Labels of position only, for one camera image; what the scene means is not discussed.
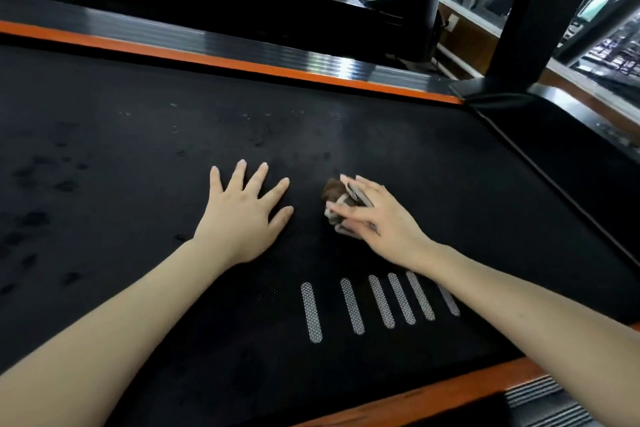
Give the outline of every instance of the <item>forearm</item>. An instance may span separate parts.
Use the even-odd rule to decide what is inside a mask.
[[[579,303],[435,245],[417,271],[439,282],[607,425],[640,425],[640,334]]]
[[[225,269],[218,250],[212,257],[185,243],[5,372],[0,426],[102,425],[158,343]]]

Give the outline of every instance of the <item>black treadmill belt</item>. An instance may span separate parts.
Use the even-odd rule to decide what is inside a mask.
[[[0,369],[144,275],[178,246],[174,237],[190,236],[211,165],[226,181],[240,158],[251,172],[268,161],[266,187],[292,181],[282,204],[296,213],[282,237],[188,311],[110,425],[293,424],[519,354],[461,303],[453,316],[420,278],[436,316],[427,321],[403,270],[330,228],[319,194],[340,172],[383,182],[437,241],[613,318],[640,319],[636,270],[464,108],[14,46],[0,46],[0,64]],[[369,275],[381,282],[392,330]],[[317,344],[303,282],[314,289]]]

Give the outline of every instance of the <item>left hand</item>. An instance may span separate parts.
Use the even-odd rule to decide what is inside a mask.
[[[209,175],[209,203],[193,236],[193,242],[223,255],[227,267],[250,262],[275,242],[293,214],[287,206],[269,222],[269,213],[289,188],[289,178],[258,199],[269,166],[263,162],[243,189],[246,162],[241,160],[226,190],[217,167]]]

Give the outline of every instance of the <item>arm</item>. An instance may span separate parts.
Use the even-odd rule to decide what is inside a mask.
[[[0,426],[100,426],[151,352],[207,287],[275,241],[293,208],[269,212],[289,187],[257,199],[268,166],[243,190],[240,161],[223,192],[211,170],[209,203],[192,240],[0,376]]]
[[[640,334],[543,287],[499,272],[422,233],[386,188],[357,185],[373,208],[328,203],[374,252],[440,283],[538,363],[607,427],[640,425]],[[366,223],[376,225],[378,233]]]

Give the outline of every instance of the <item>hand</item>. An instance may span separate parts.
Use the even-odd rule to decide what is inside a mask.
[[[341,175],[344,185],[360,188],[374,207],[348,206],[327,201],[327,207],[344,216],[342,226],[356,233],[381,257],[396,265],[416,269],[417,263],[438,244],[425,235],[409,212],[388,190],[360,176]],[[367,223],[376,225],[377,232]]]
[[[267,250],[293,214],[293,206],[287,206],[269,222],[269,213],[289,188],[289,178],[258,199],[269,166],[263,162],[243,189],[245,170],[243,159],[223,190],[218,168],[211,168],[209,203],[192,240],[203,246],[213,245],[212,253],[223,255],[227,268],[250,262]]]

